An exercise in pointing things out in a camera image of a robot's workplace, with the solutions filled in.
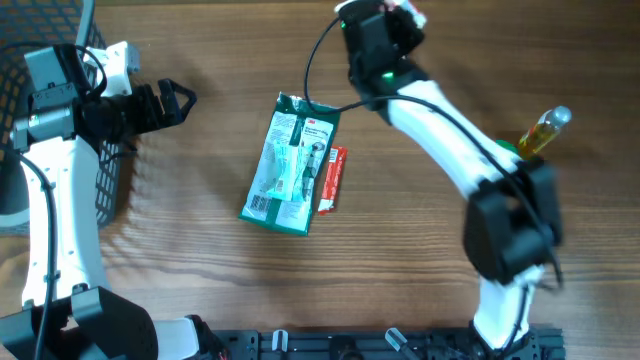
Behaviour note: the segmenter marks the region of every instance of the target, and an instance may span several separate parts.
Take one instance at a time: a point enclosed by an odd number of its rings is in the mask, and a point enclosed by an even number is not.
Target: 3m package
[[[317,177],[339,120],[340,114],[318,115],[304,99],[281,93],[239,218],[270,230],[307,235]]]

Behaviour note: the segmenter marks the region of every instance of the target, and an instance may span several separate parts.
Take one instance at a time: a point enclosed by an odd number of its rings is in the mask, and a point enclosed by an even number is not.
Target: wooden table
[[[545,151],[558,171],[566,290],[536,296],[531,320],[562,327],[572,359],[640,351],[640,6],[631,1],[431,0],[417,61],[494,138],[516,141],[547,109],[575,116]],[[464,326],[477,275],[461,246],[465,204],[442,170],[377,115],[342,116],[349,148],[337,213],[309,237],[236,217],[275,99],[302,93],[309,50],[333,2],[106,6],[110,42],[138,47],[136,81],[198,93],[188,121],[140,137],[119,213],[101,233],[114,290],[155,319],[196,313],[212,328]],[[357,95],[331,33],[313,97]],[[0,315],[20,309],[28,241],[0,239]]]

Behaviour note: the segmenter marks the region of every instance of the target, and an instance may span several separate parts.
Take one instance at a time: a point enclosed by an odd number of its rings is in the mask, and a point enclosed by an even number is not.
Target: black wire basket
[[[104,49],[106,43],[93,21],[94,0],[0,0],[0,47],[18,41],[75,43]],[[14,119],[27,113],[27,97],[34,91],[23,55],[33,48],[0,54],[0,141],[10,144]],[[95,70],[86,66],[91,83]],[[100,160],[120,151],[119,145],[100,145]],[[96,218],[100,228],[115,215],[120,161],[101,164],[96,178]],[[19,161],[0,150],[0,234],[29,233],[29,197]]]

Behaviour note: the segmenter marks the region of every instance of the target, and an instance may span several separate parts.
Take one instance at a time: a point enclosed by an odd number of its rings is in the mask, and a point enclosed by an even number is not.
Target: orange object
[[[340,178],[344,169],[344,162],[347,159],[347,148],[332,146],[329,154],[329,167],[327,168],[327,179],[322,189],[322,198],[318,207],[318,214],[325,215],[335,210]]]

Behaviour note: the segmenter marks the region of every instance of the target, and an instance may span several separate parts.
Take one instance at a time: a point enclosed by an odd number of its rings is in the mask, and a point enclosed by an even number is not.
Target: black cable
[[[17,49],[21,47],[45,48],[45,47],[55,46],[55,45],[57,44],[49,44],[41,41],[19,41],[19,42],[10,43],[0,47],[0,54],[4,53],[9,49]],[[93,55],[91,51],[87,50],[86,47],[82,47],[80,45],[75,45],[75,44],[73,44],[72,46],[76,50],[82,52],[83,54],[87,54],[96,63],[96,65],[98,66],[98,69],[102,73],[102,81],[100,81],[100,84],[98,84],[98,86],[96,86],[93,90],[91,90],[87,94],[87,98],[89,100],[97,100],[100,98],[100,95],[102,95],[102,93],[107,89],[107,73],[104,71],[104,67],[102,67],[102,64],[100,63],[98,58],[95,55]]]
[[[543,229],[542,222],[540,221],[540,218],[538,217],[538,215],[534,211],[533,206],[527,200],[527,198],[524,195],[524,193],[522,193],[522,190],[520,190],[520,187],[518,186],[518,184],[516,184],[516,182],[513,180],[512,175],[508,171],[506,171],[496,161],[496,159],[493,157],[493,155],[489,151],[487,151],[487,149],[485,149],[482,146],[482,144],[469,132],[469,130],[467,130],[456,119],[454,119],[446,111],[442,110],[439,106],[437,106],[437,105],[435,105],[433,103],[430,103],[428,101],[422,100],[422,99],[414,98],[414,97],[411,97],[411,96],[405,96],[405,95],[376,96],[376,97],[373,97],[373,98],[369,98],[369,99],[365,99],[365,100],[361,100],[361,101],[355,102],[355,103],[350,104],[350,105],[343,106],[343,107],[338,108],[338,109],[331,109],[331,110],[320,110],[320,109],[316,108],[313,105],[313,103],[311,101],[311,97],[309,96],[309,72],[311,70],[311,63],[313,62],[313,58],[314,58],[316,52],[318,51],[318,47],[320,47],[320,44],[322,43],[324,38],[327,36],[329,31],[339,21],[340,21],[340,17],[336,17],[335,19],[333,19],[331,21],[331,23],[329,23],[327,28],[322,32],[322,34],[318,38],[318,41],[316,41],[315,45],[313,46],[313,49],[311,50],[311,54],[309,55],[309,60],[307,61],[307,66],[305,68],[304,90],[303,90],[304,91],[304,98],[305,98],[305,101],[306,101],[307,105],[309,106],[309,109],[311,109],[311,111],[313,111],[314,113],[319,114],[319,115],[331,115],[331,114],[338,114],[338,113],[345,112],[347,110],[355,109],[355,108],[358,108],[360,106],[367,105],[367,104],[370,104],[370,103],[373,103],[373,102],[388,101],[388,100],[404,100],[404,101],[409,101],[409,102],[413,102],[413,103],[425,106],[426,108],[428,108],[431,111],[437,113],[438,115],[444,117],[451,124],[453,124],[453,126],[455,126],[464,136],[466,136],[469,139],[469,141],[480,151],[480,153],[489,161],[489,163],[491,165],[493,165],[498,170],[498,172],[505,179],[507,185],[512,189],[515,197],[520,201],[520,203],[524,207],[524,209],[525,209],[527,215],[529,216],[529,218],[531,219],[533,225],[537,228],[537,230],[541,234],[544,234],[545,231]],[[562,289],[563,284],[564,284],[564,280],[563,280],[563,277],[562,277],[562,272],[560,270],[560,263],[558,262],[558,259],[557,259],[556,255],[555,255],[554,251],[553,251],[552,245],[551,244],[547,244],[547,246],[548,246],[548,251],[547,252],[549,253],[549,256],[551,257],[551,263],[552,263],[552,266],[554,268],[554,272],[555,272],[555,275],[556,275],[556,281],[558,282],[558,288],[557,289]]]
[[[11,147],[6,145],[0,145],[0,149],[4,150],[7,154],[11,154],[16,156],[20,161],[25,164],[40,180],[40,184],[42,184],[42,191],[44,192],[44,198],[47,203],[47,218],[49,222],[48,232],[49,232],[49,249],[47,251],[48,257],[48,267],[47,267],[47,288],[45,292],[44,305],[42,310],[42,318],[40,319],[40,331],[38,331],[38,338],[36,340],[36,348],[35,348],[35,356],[34,359],[40,360],[44,354],[44,341],[46,338],[47,326],[49,322],[49,307],[51,306],[51,302],[53,301],[53,290],[56,282],[56,214],[54,207],[54,198],[53,198],[53,188],[49,183],[46,175],[36,166],[31,160],[24,157],[19,152],[13,150]]]
[[[83,54],[89,55],[89,57],[93,59],[93,61],[98,66],[98,69],[100,69],[100,72],[102,73],[102,81],[100,81],[100,84],[98,84],[95,89],[91,90],[89,94],[87,94],[87,98],[89,100],[98,100],[100,99],[100,95],[102,95],[102,93],[107,89],[107,73],[104,71],[104,67],[102,67],[100,60],[98,60],[98,58],[93,55],[91,51],[87,50],[86,47],[82,47],[80,45],[73,46],[76,48],[76,50],[82,52]]]

